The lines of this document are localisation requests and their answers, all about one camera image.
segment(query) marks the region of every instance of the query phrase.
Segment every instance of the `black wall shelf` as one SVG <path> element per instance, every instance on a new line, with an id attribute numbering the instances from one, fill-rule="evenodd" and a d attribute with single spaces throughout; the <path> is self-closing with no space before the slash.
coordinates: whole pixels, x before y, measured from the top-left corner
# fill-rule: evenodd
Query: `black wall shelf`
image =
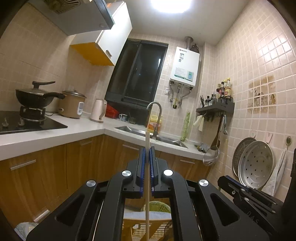
<path id="1" fill-rule="evenodd" d="M 202 108 L 196 109 L 197 113 L 200 113 L 201 115 L 205 115 L 205 119 L 209 121 L 209 118 L 212 117 L 212 120 L 214 119 L 215 114 L 218 114 L 220 116 L 224 113 L 229 113 L 230 115 L 233 115 L 234 113 L 234 102 L 228 102 L 227 104 L 223 103 L 216 103 L 213 105 L 205 106 Z"/>

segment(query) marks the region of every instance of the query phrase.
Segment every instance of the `gas stove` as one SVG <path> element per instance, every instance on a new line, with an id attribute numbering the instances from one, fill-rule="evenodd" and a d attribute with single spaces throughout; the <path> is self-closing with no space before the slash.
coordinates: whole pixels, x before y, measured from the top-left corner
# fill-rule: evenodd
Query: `gas stove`
<path id="1" fill-rule="evenodd" d="M 21 107 L 20 111 L 0 111 L 0 135 L 61 128 L 67 126 L 46 117 L 45 109 Z"/>

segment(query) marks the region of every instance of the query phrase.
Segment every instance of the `tiled wall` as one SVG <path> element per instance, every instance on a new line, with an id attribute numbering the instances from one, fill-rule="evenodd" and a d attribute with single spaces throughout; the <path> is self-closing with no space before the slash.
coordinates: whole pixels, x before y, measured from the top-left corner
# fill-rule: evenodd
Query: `tiled wall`
<path id="1" fill-rule="evenodd" d="M 277 161 L 292 137 L 283 178 L 275 197 L 284 200 L 290 184 L 293 150 L 296 147 L 296 40 L 277 10 L 266 0 L 252 0 L 215 47 L 216 84 L 227 77 L 233 83 L 235 111 L 228 124 L 228 152 L 225 174 L 232 173 L 232 156 L 238 143 L 257 132 L 264 140 L 272 132 L 270 146 Z M 211 143 L 218 125 L 206 124 L 203 140 Z M 209 180 L 217 185 L 223 152 L 212 167 Z"/>
<path id="2" fill-rule="evenodd" d="M 177 109 L 173 109 L 173 104 L 169 102 L 168 95 L 165 95 L 165 89 L 169 88 L 170 73 L 173 67 L 173 60 L 175 57 L 176 47 L 186 48 L 186 43 L 184 41 L 179 41 L 177 39 L 173 39 L 169 37 L 147 35 L 147 34 L 131 33 L 129 38 L 151 40 L 151 41 L 157 41 L 157 42 L 168 44 L 168 50 L 165 56 L 165 61 L 164 61 L 163 69 L 161 71 L 161 76 L 157 86 L 157 91 L 156 91 L 154 100 L 159 102 L 162 106 L 163 121 L 162 121 L 161 132 L 169 133 L 179 137 L 181 135 L 186 113 L 187 111 L 191 112 L 194 106 L 198 88 L 193 88 L 191 94 L 183 99 L 182 106 Z M 176 96 L 176 87 L 177 85 L 173 86 L 173 90 L 175 92 L 174 96 Z M 188 91 L 189 89 L 187 87 L 184 87 L 183 94 L 186 94 Z M 153 105 L 153 109 L 151 113 L 153 115 L 158 115 L 159 113 L 158 106 Z"/>
<path id="3" fill-rule="evenodd" d="M 32 81 L 56 81 L 42 88 L 62 91 L 72 86 L 86 94 L 85 111 L 91 111 L 94 99 L 105 96 L 112 68 L 92 66 L 69 48 L 73 37 L 25 4 L 0 39 L 0 110 L 19 110 L 15 89 L 30 88 Z M 56 103 L 47 110 L 55 110 Z"/>
<path id="4" fill-rule="evenodd" d="M 200 96 L 203 96 L 204 99 L 207 98 L 207 96 L 212 96 L 213 93 L 213 85 L 215 84 L 214 80 L 214 67 L 215 67 L 215 47 L 205 43 L 203 49 L 203 63 L 201 68 L 201 76 L 200 76 L 200 82 L 198 87 L 198 93 L 195 96 L 195 102 L 193 104 L 192 108 L 192 118 L 191 118 L 191 124 L 196 120 L 196 108 L 200 108 Z M 202 133 L 198 130 L 199 127 L 192 126 L 189 140 L 201 142 L 202 141 Z"/>

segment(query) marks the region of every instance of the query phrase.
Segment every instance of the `white countertop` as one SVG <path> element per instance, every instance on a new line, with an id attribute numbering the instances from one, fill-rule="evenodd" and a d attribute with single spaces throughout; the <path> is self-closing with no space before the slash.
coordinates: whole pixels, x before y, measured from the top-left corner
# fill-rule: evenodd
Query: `white countertop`
<path id="1" fill-rule="evenodd" d="M 142 126 L 133 125 L 128 122 L 122 122 L 110 118 L 104 118 L 104 123 L 93 122 L 89 120 L 88 117 L 71 119 L 54 115 L 50 118 L 67 125 L 68 128 L 0 135 L 0 160 L 5 160 L 34 151 L 39 151 L 102 134 L 140 146 L 145 146 L 145 137 L 115 129 L 115 127 L 130 126 L 136 129 L 145 130 L 145 128 Z M 150 143 L 150 146 L 154 146 L 155 150 L 171 153 L 174 155 L 198 160 L 202 160 L 204 155 L 202 152 L 199 152 L 196 149 L 193 143 L 185 142 L 185 145 L 188 148 L 174 146 L 168 143 L 156 141 L 154 139 L 150 139 Z"/>

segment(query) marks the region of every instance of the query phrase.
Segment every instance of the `exhaust pipe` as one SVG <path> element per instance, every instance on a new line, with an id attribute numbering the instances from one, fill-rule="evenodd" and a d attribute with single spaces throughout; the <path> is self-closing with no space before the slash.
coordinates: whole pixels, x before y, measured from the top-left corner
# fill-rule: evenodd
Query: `exhaust pipe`
<path id="1" fill-rule="evenodd" d="M 190 37 L 190 36 L 186 36 L 186 37 L 185 37 L 185 41 L 186 41 L 186 43 L 187 43 L 187 45 L 186 45 L 186 49 L 190 50 L 191 43 L 193 42 L 193 38 Z"/>

